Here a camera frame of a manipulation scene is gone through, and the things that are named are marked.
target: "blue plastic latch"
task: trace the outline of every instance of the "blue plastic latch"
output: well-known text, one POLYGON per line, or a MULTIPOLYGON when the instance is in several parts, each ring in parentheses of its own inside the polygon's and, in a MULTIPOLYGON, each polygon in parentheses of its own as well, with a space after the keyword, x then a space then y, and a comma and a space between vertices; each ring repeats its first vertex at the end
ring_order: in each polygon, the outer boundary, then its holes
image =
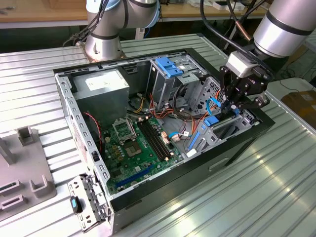
POLYGON ((235 115, 239 115, 240 110, 239 109, 234 109, 233 112, 235 113, 235 115))
POLYGON ((193 141, 191 142, 191 144, 188 147, 188 150, 190 151, 194 145, 194 143, 197 141, 198 137, 200 136, 200 132, 196 133, 196 136, 194 137, 193 141))
POLYGON ((167 57, 156 58, 155 62, 167 74, 167 77, 172 78, 181 76, 183 72, 174 65, 167 57))
POLYGON ((211 99, 212 101, 214 101, 215 104, 217 104, 218 107, 222 106, 221 102, 219 102, 216 98, 212 97, 211 99))
POLYGON ((72 203, 72 205, 73 205, 73 208, 75 208, 75 207, 77 206, 77 203, 76 203, 76 200, 75 200, 75 199, 72 199, 72 200, 71 200, 71 203, 72 203))
POLYGON ((205 123, 206 126, 208 126, 208 127, 210 127, 210 126, 216 124, 217 122, 219 122, 219 120, 218 120, 215 116, 208 117, 208 118, 204 119, 204 123, 205 123))

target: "ribbed metal surface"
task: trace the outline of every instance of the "ribbed metal surface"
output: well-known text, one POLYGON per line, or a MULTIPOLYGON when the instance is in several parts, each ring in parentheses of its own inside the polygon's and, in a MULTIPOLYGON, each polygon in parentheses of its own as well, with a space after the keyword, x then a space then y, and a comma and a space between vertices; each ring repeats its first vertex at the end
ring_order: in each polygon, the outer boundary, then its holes
MULTIPOLYGON (((217 69, 226 60, 197 35, 125 41, 122 47, 127 56, 193 47, 217 69)), ((0 222, 0 236, 83 236, 65 183, 84 167, 49 70, 55 66, 50 63, 64 67, 86 60, 76 47, 42 52, 0 55, 0 131, 27 124, 39 129, 58 194, 0 222), (79 59, 72 61, 72 55, 79 59), (9 60, 19 67, 2 67, 9 60)), ((238 162, 115 236, 315 236, 315 136, 276 102, 263 110, 276 124, 238 162)), ((107 236, 104 229, 101 225, 84 236, 107 236)))
POLYGON ((305 41, 306 47, 310 50, 316 52, 316 30, 310 34, 310 36, 305 41))

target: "wooden desk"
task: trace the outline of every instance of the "wooden desk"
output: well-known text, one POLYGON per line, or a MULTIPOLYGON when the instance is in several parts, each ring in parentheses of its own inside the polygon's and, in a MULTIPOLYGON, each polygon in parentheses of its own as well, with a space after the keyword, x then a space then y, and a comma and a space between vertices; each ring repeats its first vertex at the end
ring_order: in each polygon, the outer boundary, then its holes
MULTIPOLYGON (((86 25, 87 14, 85 9, 60 10, 51 9, 48 0, 1 0, 0 8, 14 6, 7 15, 0 14, 0 29, 52 27, 86 25)), ((162 5, 163 21, 198 21, 201 20, 199 8, 189 4, 162 5)), ((249 18, 263 18, 266 10, 259 8, 249 18)), ((217 10, 205 7, 205 15, 209 20, 228 19, 230 13, 226 10, 217 10)))

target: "motherboard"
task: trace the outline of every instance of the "motherboard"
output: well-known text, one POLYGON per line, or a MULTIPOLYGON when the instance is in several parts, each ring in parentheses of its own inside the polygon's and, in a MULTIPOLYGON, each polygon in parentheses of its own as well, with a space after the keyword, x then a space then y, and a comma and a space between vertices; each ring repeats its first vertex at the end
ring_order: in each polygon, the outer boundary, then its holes
POLYGON ((107 182, 111 195, 183 160, 178 149, 164 134, 156 118, 133 122, 123 119, 103 131, 104 162, 111 176, 107 182))

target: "copper pipe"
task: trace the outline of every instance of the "copper pipe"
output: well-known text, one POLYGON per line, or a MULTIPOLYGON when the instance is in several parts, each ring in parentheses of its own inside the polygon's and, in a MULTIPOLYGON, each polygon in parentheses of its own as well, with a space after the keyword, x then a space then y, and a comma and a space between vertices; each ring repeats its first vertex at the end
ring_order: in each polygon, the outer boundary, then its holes
POLYGON ((241 31, 241 33, 245 36, 246 40, 251 41, 251 36, 247 33, 242 24, 239 21, 235 21, 235 23, 238 29, 241 31))

